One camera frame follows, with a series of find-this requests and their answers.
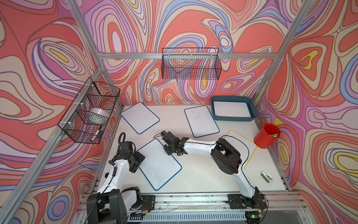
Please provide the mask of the yellow framed whiteboard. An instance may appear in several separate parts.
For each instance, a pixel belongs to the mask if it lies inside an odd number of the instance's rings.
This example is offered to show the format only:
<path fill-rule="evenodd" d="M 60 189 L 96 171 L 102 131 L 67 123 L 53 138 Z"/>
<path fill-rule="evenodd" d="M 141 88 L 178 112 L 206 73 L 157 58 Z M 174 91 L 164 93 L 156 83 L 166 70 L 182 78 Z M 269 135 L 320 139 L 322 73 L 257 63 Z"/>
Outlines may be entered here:
<path fill-rule="evenodd" d="M 256 144 L 233 130 L 229 131 L 223 138 L 241 154 L 242 164 L 240 167 L 245 170 L 257 149 Z"/>

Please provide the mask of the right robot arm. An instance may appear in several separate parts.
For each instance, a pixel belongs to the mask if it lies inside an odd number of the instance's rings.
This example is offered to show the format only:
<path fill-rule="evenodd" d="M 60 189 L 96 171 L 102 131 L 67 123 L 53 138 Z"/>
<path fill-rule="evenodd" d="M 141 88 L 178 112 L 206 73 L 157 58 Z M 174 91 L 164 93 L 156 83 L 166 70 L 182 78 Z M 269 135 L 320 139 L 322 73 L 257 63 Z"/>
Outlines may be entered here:
<path fill-rule="evenodd" d="M 175 153 L 178 156 L 188 154 L 209 156 L 223 173 L 232 176 L 239 187 L 240 194 L 238 199 L 228 202 L 231 207 L 260 210 L 269 208 L 269 202 L 265 195 L 246 177 L 242 168 L 244 161 L 241 159 L 240 152 L 224 137 L 216 141 L 205 142 L 186 137 L 179 139 L 171 132 L 166 131 L 162 131 L 160 136 L 165 142 L 163 149 L 167 155 Z"/>

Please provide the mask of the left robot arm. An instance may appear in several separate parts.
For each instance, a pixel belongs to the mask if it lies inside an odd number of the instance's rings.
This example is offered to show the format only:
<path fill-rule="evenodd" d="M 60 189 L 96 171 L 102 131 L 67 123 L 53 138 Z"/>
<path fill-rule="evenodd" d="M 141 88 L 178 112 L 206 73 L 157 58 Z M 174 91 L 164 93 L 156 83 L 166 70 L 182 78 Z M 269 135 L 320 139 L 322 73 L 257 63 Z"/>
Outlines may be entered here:
<path fill-rule="evenodd" d="M 115 156 L 108 161 L 112 166 L 102 187 L 86 202 L 86 224 L 126 224 L 128 212 L 142 206 L 142 197 L 138 187 L 123 188 L 129 172 L 135 173 L 145 156 L 136 151 L 132 141 L 126 141 L 122 132 L 118 138 Z"/>

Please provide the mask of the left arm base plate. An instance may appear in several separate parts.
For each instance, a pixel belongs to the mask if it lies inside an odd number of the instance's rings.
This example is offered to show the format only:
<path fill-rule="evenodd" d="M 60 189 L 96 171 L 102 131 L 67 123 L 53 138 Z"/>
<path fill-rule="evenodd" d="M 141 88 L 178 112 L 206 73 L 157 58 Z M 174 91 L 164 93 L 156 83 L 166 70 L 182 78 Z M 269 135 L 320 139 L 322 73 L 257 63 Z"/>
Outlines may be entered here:
<path fill-rule="evenodd" d="M 134 194 L 129 194 L 123 198 L 127 211 L 131 212 L 150 212 L 155 208 L 155 195 L 144 195 L 141 200 Z"/>

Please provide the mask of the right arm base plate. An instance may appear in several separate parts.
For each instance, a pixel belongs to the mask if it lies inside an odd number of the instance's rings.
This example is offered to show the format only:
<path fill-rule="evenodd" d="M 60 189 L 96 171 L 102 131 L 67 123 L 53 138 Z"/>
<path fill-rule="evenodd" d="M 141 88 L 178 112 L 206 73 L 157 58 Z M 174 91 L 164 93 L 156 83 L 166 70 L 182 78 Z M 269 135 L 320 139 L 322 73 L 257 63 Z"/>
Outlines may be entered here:
<path fill-rule="evenodd" d="M 254 195 L 253 198 L 248 198 L 241 194 L 229 194 L 225 203 L 230 206 L 230 209 L 264 210 L 268 207 L 267 202 L 263 194 Z"/>

